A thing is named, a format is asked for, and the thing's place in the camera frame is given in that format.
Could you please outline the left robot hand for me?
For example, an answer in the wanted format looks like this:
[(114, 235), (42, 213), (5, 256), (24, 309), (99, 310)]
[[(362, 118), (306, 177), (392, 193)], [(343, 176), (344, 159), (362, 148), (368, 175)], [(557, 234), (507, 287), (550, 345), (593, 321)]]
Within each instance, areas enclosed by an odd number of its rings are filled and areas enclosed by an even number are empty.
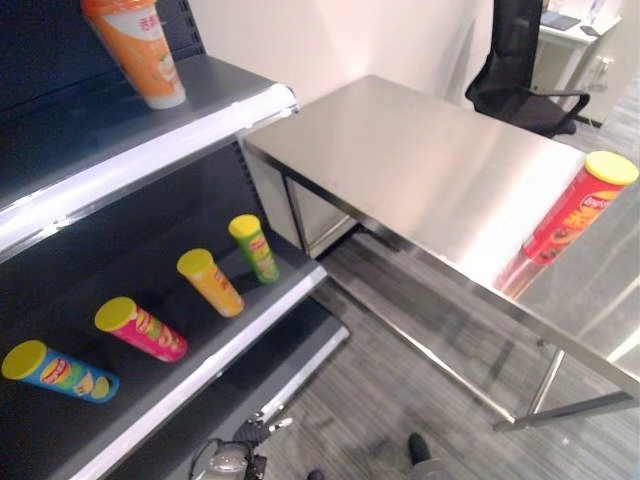
[(247, 420), (234, 434), (232, 441), (253, 452), (262, 443), (294, 424), (294, 419), (285, 417), (265, 422), (263, 419)]

